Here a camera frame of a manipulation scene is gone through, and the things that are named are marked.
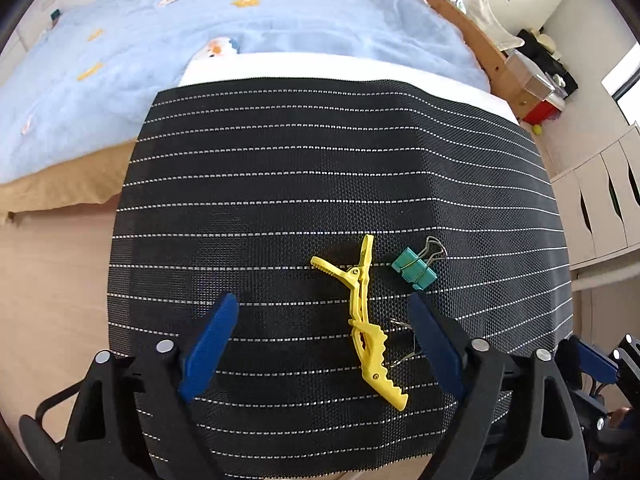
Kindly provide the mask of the yellow plastic hair clip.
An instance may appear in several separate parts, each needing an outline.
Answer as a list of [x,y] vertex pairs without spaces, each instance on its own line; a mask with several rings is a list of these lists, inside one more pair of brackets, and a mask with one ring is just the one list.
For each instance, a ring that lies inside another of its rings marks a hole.
[[352,343],[360,362],[362,379],[397,411],[402,412],[408,403],[408,394],[403,393],[388,378],[384,363],[386,333],[369,318],[368,299],[370,269],[373,257],[374,236],[366,234],[360,246],[359,262],[342,270],[320,257],[313,256],[313,268],[339,280],[349,290],[349,325],[352,326]]

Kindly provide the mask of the teal binder clip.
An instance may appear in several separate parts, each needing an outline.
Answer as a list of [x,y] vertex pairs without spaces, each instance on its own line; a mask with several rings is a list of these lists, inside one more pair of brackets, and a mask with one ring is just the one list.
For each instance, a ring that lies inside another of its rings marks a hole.
[[437,280],[433,269],[436,261],[446,260],[448,252],[444,244],[433,235],[425,239],[420,252],[405,248],[392,262],[392,268],[414,289],[422,290],[430,287]]

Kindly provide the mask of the blue binder clip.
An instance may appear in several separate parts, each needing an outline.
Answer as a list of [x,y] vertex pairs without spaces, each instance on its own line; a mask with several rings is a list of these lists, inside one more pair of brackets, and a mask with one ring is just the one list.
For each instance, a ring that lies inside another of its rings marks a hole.
[[416,333],[412,326],[399,318],[390,319],[392,336],[392,359],[388,361],[390,368],[398,367],[401,363],[413,360],[421,355],[420,344],[416,339]]

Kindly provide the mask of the black striped table mat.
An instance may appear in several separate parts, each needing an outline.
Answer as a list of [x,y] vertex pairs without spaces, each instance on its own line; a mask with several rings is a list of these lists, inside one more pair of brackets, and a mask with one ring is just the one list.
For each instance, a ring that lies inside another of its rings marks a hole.
[[431,453],[456,404],[412,354],[405,249],[439,240],[427,298],[527,356],[573,333],[570,263],[534,141],[497,110],[392,80],[256,78],[157,93],[118,204],[111,347],[239,319],[198,436],[235,479]]

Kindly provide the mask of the white drawer cabinet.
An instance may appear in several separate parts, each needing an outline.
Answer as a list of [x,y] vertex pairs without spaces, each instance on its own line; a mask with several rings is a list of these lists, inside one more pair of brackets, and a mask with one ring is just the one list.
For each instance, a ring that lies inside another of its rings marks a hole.
[[570,270],[639,248],[639,128],[552,179]]

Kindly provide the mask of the red cooler box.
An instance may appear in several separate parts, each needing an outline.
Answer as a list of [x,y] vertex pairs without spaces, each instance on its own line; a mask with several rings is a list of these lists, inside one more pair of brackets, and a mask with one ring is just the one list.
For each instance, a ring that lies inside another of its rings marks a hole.
[[529,125],[542,125],[548,120],[555,120],[562,111],[565,110],[565,100],[555,93],[551,93],[543,101],[540,101],[530,112],[523,118],[523,122]]

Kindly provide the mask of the white small table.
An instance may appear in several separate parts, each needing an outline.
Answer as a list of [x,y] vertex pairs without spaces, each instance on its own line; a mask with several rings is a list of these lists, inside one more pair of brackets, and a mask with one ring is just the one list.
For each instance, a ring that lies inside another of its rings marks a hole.
[[460,81],[408,66],[336,54],[273,52],[226,54],[214,58],[197,55],[186,66],[179,84],[185,87],[258,77],[400,81],[432,96],[474,105],[514,124],[518,121],[506,100]]

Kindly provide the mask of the light blue bed blanket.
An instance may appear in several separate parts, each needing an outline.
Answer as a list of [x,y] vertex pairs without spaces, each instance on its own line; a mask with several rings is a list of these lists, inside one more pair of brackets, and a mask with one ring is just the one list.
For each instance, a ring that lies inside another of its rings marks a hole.
[[198,54],[372,58],[489,86],[423,0],[98,0],[65,11],[1,89],[1,179],[133,139]]

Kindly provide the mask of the wooden bed frame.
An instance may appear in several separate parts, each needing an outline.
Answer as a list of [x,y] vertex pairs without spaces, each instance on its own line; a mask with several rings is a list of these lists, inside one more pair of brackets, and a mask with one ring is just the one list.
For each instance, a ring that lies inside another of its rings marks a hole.
[[518,52],[506,58],[484,32],[448,0],[426,2],[460,30],[489,80],[491,93],[505,100],[518,120],[523,120],[550,96],[552,83],[537,65],[526,61]]

